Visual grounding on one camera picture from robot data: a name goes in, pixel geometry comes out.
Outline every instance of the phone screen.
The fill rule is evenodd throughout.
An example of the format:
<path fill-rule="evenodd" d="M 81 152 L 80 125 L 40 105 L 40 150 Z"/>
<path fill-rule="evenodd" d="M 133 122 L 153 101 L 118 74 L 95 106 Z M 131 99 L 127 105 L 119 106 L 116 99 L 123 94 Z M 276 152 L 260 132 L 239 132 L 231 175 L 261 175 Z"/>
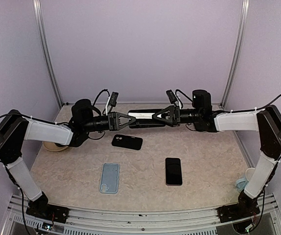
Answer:
<path fill-rule="evenodd" d="M 181 160 L 179 158 L 165 159 L 165 178 L 167 185 L 182 185 Z"/>

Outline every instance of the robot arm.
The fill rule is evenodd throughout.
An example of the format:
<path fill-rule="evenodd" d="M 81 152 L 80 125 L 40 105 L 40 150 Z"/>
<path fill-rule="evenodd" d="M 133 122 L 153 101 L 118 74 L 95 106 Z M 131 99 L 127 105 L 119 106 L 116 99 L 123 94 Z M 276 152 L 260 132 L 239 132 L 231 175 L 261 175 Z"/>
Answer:
<path fill-rule="evenodd" d="M 124 127 L 147 128 L 165 125 L 179 126 L 181 123 L 193 123 L 197 131 L 218 132 L 231 130 L 259 131 L 261 155 L 256 170 L 241 192 L 236 205 L 219 208 L 221 222 L 251 216 L 257 211 L 257 197 L 271 180 L 281 155 L 281 115 L 277 108 L 270 105 L 261 111 L 231 112 L 212 111 L 211 95 L 204 90 L 193 91 L 193 108 L 181 109 L 179 99 L 173 92 L 167 92 L 171 105 L 165 109 L 134 110 L 128 115 L 108 112 L 101 115 L 88 99 L 76 102 L 72 107 L 72 118 L 67 125 L 50 124 L 32 118 L 19 116 L 17 110 L 10 113 L 0 123 L 0 160 L 12 181 L 19 185 L 30 200 L 27 214 L 49 219 L 54 213 L 65 223 L 68 209 L 48 204 L 48 199 L 32 179 L 21 156 L 24 140 L 48 141 L 59 145 L 79 147 L 94 131 L 117 131 Z M 110 97 L 108 105 L 115 107 L 117 93 Z"/>

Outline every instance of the black smartphone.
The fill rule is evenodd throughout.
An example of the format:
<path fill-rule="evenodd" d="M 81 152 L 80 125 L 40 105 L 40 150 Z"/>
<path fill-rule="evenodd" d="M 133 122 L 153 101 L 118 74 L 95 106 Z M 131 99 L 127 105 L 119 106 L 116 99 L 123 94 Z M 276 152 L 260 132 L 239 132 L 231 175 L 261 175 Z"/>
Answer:
<path fill-rule="evenodd" d="M 181 160 L 179 158 L 165 159 L 166 185 L 182 185 Z"/>
<path fill-rule="evenodd" d="M 112 146 L 140 150 L 142 138 L 125 135 L 115 135 L 112 140 Z"/>

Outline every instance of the lavender backdrop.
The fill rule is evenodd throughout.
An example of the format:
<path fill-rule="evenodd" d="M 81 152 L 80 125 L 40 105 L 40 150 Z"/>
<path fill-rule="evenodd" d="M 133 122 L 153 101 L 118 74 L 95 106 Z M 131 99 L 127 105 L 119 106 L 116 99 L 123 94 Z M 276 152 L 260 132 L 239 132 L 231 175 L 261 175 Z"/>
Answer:
<path fill-rule="evenodd" d="M 118 91 L 119 102 L 168 102 L 165 91 L 176 88 L 190 96 L 206 89 L 220 102 L 241 6 L 242 0 L 43 0 L 64 102 L 94 99 L 103 88 Z"/>
<path fill-rule="evenodd" d="M 12 108 L 49 120 L 58 112 L 31 0 L 0 0 L 0 115 Z M 39 147 L 39 142 L 24 144 L 29 167 Z M 17 190 L 0 164 L 0 226 L 13 192 Z"/>

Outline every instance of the beige marble surface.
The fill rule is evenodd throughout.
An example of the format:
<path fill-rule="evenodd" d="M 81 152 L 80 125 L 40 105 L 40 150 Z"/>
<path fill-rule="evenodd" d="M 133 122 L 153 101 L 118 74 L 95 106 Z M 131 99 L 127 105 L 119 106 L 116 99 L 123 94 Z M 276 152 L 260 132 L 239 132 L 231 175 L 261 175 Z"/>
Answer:
<path fill-rule="evenodd" d="M 117 112 L 166 105 L 117 105 Z M 68 121 L 64 106 L 57 121 Z M 113 147 L 115 134 L 143 138 L 140 151 Z M 165 184 L 165 158 L 181 159 L 182 186 Z M 117 194 L 99 192 L 104 163 L 120 164 Z M 98 141 L 52 153 L 41 148 L 32 175 L 54 204 L 115 211 L 172 211 L 219 206 L 237 201 L 235 181 L 247 165 L 232 132 L 192 132 L 172 128 L 107 132 Z"/>

